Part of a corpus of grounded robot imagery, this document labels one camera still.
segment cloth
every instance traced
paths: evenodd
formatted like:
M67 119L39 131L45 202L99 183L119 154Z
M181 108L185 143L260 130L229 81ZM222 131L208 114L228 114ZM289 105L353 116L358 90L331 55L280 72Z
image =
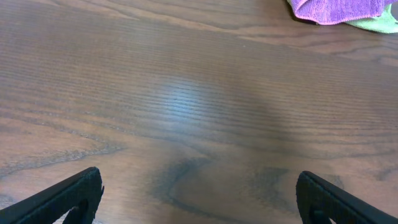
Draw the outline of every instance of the cloth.
M381 16L396 0L291 0L294 14L320 25Z
M384 8L383 13L379 17L357 19L354 21L347 21L349 25L379 32L383 34L392 34L398 32L398 21L391 14L391 4Z
M397 0L287 0L298 18L315 21L320 25L346 22L361 29L384 34L398 32L398 21L391 14L391 6L395 1ZM353 6L358 6L358 10L352 8Z

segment green microfiber cloth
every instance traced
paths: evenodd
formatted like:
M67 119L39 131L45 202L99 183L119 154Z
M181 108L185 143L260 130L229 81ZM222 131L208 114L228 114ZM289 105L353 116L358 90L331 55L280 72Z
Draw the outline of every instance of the green microfiber cloth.
M392 34L398 32L398 21L391 14L392 4L385 6L381 16L356 19L353 21L347 21L346 23L361 29L379 32L383 34Z

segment wooden table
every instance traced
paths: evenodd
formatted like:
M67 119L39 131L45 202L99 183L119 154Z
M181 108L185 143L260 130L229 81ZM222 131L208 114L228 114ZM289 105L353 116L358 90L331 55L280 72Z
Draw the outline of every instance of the wooden table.
M0 207L96 166L97 223L300 223L310 170L398 217L397 67L283 1L2 0Z

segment pink microfiber cloth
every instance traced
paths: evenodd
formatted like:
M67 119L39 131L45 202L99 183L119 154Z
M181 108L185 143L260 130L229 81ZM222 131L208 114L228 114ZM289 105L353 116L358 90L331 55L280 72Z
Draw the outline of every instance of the pink microfiber cloth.
M333 25L381 16L386 5L398 0L290 0L296 17Z

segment wood grain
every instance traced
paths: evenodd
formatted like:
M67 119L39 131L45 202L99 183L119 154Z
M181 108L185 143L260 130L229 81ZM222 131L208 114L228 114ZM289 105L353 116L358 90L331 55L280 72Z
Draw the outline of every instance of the wood grain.
M310 170L398 217L396 36L268 3L1 1L0 207L97 166L97 223L300 223Z
M398 35L383 35L347 24L314 26L293 22L286 0L33 0L109 17L150 19L241 39L398 66ZM398 17L398 2L393 14Z

